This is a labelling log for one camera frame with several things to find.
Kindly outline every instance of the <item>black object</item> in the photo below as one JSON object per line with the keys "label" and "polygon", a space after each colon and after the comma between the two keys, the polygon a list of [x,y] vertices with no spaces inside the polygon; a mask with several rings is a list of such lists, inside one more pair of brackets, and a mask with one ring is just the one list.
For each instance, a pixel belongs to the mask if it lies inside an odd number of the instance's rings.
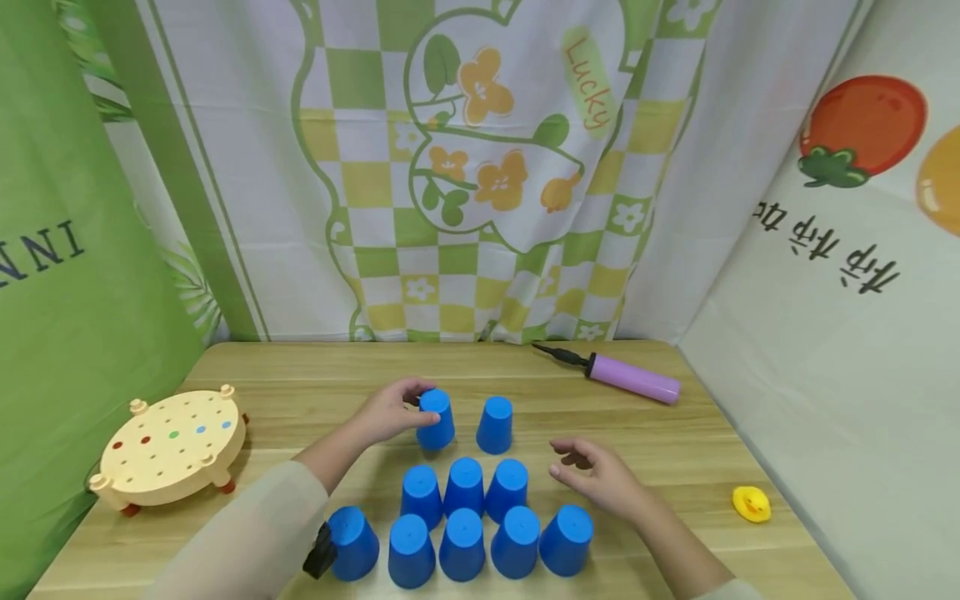
{"label": "black object", "polygon": [[313,549],[303,562],[303,572],[314,579],[320,579],[337,560],[337,546],[333,545],[330,535],[330,526],[326,523],[321,525]]}
{"label": "black object", "polygon": [[548,348],[546,346],[541,346],[540,344],[531,344],[534,348],[538,350],[543,350],[550,356],[553,356],[562,363],[567,365],[573,365],[575,367],[586,367],[587,372],[585,375],[590,377],[590,371],[593,370],[593,359],[596,357],[596,352],[590,354],[590,358],[584,358],[576,352],[571,352],[570,350],[564,350],[563,348]]}

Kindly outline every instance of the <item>hand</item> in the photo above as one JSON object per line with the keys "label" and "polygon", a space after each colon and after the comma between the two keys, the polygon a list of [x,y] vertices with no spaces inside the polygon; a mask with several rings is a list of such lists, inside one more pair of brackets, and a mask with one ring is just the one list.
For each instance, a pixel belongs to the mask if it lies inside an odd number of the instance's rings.
{"label": "hand", "polygon": [[422,413],[420,395],[437,386],[419,377],[407,377],[388,384],[367,398],[347,425],[367,445],[386,442],[407,429],[426,427],[440,420],[437,413]]}
{"label": "hand", "polygon": [[[562,465],[550,466],[554,479],[608,513],[630,521],[637,519],[647,491],[616,452],[584,438],[559,438],[551,440],[550,445],[563,456]],[[564,465],[591,471],[584,475]]]}

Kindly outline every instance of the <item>peg board toy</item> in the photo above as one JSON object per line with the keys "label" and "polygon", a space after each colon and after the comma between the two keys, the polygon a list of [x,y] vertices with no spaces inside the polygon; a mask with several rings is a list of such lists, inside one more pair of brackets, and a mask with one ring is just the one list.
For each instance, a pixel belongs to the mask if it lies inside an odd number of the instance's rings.
{"label": "peg board toy", "polygon": [[227,468],[247,436],[247,415],[233,386],[186,392],[149,405],[130,403],[132,417],[104,448],[90,489],[126,516],[141,506],[183,499],[213,484],[231,493]]}

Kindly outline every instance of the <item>blue plastic cup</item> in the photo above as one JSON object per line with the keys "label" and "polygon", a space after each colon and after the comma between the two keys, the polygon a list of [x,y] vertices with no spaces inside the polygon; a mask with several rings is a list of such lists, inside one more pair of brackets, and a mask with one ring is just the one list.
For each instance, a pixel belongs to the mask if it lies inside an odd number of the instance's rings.
{"label": "blue plastic cup", "polygon": [[537,566],[540,520],[525,506],[514,506],[493,535],[490,558],[508,579],[523,579]]}
{"label": "blue plastic cup", "polygon": [[488,454],[503,454],[513,440],[514,405],[503,396],[487,398],[477,427],[477,445]]}
{"label": "blue plastic cup", "polygon": [[404,515],[390,528],[387,570],[401,588],[416,589],[429,581],[437,555],[426,523],[417,515]]}
{"label": "blue plastic cup", "polygon": [[496,472],[487,490],[484,506],[494,523],[503,521],[514,506],[527,504],[527,467],[508,458],[496,466]]}
{"label": "blue plastic cup", "polygon": [[420,396],[420,411],[440,413],[440,421],[417,430],[417,440],[424,450],[442,450],[453,442],[455,429],[450,396],[443,390],[429,390]]}
{"label": "blue plastic cup", "polygon": [[471,509],[457,509],[446,520],[440,542],[440,568],[453,581],[470,581],[483,570],[483,521]]}
{"label": "blue plastic cup", "polygon": [[540,536],[540,558],[561,577],[573,577],[587,563],[593,520],[579,506],[562,506]]}
{"label": "blue plastic cup", "polygon": [[403,495],[400,497],[400,514],[417,515],[432,530],[444,516],[440,499],[437,473],[428,465],[417,465],[403,476]]}
{"label": "blue plastic cup", "polygon": [[337,547],[337,560],[331,567],[337,579],[356,581],[371,572],[380,556],[380,540],[363,511],[356,506],[345,506],[330,515],[327,524],[330,539]]}
{"label": "blue plastic cup", "polygon": [[444,492],[444,514],[447,517],[453,511],[465,508],[483,516],[483,468],[469,456],[458,458],[450,465]]}

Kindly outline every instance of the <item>chinese characters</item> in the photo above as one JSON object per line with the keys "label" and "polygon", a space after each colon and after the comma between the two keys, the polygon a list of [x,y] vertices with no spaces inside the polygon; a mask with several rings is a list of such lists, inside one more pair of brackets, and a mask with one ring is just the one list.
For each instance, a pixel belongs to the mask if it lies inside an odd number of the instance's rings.
{"label": "chinese characters", "polygon": [[[780,231],[780,223],[787,214],[780,203],[761,202],[753,216],[764,231]],[[833,228],[818,225],[816,215],[797,221],[790,229],[790,234],[790,250],[797,256],[805,256],[807,260],[830,258],[830,253],[840,244],[837,232]],[[859,294],[880,294],[886,285],[900,277],[896,269],[897,261],[884,263],[879,258],[876,244],[872,244],[869,248],[854,250],[847,255],[846,264],[840,269],[840,283],[845,288],[857,289]]]}

